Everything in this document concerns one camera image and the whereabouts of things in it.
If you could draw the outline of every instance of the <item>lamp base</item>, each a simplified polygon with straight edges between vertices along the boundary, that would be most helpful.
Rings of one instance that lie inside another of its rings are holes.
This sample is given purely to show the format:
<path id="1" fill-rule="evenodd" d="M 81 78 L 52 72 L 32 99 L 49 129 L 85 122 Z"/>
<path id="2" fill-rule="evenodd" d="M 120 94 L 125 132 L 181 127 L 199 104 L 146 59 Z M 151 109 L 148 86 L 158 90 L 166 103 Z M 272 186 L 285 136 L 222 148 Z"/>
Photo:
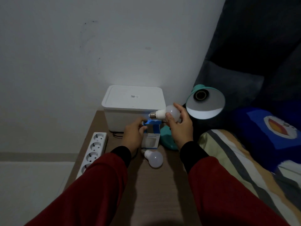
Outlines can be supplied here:
<path id="1" fill-rule="evenodd" d="M 173 137 L 171 136 L 170 128 L 166 125 L 161 128 L 160 132 L 160 143 L 162 144 L 162 146 L 173 151 L 178 151 L 178 147 L 175 144 Z"/>

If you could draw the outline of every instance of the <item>white extension socket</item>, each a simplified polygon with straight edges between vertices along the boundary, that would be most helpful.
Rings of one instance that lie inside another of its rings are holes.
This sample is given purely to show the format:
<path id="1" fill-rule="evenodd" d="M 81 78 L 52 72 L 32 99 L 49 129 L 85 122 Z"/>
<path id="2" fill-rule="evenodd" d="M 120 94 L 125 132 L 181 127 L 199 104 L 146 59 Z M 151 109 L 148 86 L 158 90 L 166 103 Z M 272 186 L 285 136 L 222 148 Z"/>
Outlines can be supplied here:
<path id="1" fill-rule="evenodd" d="M 81 176 L 86 168 L 90 166 L 96 159 L 104 154 L 107 145 L 107 133 L 105 132 L 95 132 L 93 133 L 92 139 L 90 141 L 89 147 L 86 151 L 84 160 L 80 166 L 79 172 L 77 174 L 78 178 Z"/>

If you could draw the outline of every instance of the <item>striped bedding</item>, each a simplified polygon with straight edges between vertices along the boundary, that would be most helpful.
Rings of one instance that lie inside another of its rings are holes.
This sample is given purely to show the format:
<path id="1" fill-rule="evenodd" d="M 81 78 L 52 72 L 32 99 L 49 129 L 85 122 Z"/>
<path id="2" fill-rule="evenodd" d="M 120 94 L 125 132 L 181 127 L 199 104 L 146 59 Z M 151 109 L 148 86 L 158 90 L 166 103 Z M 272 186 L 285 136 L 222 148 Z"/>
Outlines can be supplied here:
<path id="1" fill-rule="evenodd" d="M 292 171 L 284 173 L 280 167 L 275 174 L 265 170 L 226 130 L 214 129 L 204 133 L 199 145 L 290 225 L 301 226 L 301 189 L 298 184 L 301 175 Z"/>

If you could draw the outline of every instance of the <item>white tile floor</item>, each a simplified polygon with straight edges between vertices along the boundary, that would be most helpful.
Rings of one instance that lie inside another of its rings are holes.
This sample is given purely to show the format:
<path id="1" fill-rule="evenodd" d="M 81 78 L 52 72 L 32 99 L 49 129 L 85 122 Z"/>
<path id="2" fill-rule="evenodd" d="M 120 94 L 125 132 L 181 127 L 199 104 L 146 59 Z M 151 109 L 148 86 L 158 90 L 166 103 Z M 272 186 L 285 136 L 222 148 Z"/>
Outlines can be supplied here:
<path id="1" fill-rule="evenodd" d="M 0 162 L 0 225 L 22 226 L 67 182 L 73 162 Z"/>

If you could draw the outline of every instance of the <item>metal screw thread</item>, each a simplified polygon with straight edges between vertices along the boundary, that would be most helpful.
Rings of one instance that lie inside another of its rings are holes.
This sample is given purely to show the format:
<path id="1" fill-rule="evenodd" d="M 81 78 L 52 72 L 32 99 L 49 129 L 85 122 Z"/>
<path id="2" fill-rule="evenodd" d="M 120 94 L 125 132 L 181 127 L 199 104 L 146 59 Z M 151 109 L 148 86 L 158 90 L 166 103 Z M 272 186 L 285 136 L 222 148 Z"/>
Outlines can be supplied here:
<path id="1" fill-rule="evenodd" d="M 149 114 L 149 117 L 151 118 L 151 119 L 156 119 L 157 117 L 156 117 L 156 112 L 151 112 L 150 114 Z"/>

